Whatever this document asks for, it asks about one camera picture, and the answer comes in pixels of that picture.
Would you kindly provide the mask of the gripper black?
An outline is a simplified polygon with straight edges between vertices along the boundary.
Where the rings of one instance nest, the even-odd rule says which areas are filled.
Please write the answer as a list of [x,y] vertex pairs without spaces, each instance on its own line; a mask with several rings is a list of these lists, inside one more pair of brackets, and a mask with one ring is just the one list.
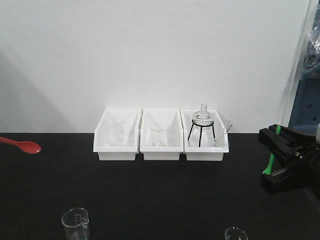
[[270,125],[259,130],[258,141],[287,165],[262,174],[260,185],[275,195],[290,190],[320,189],[320,144],[314,132]]

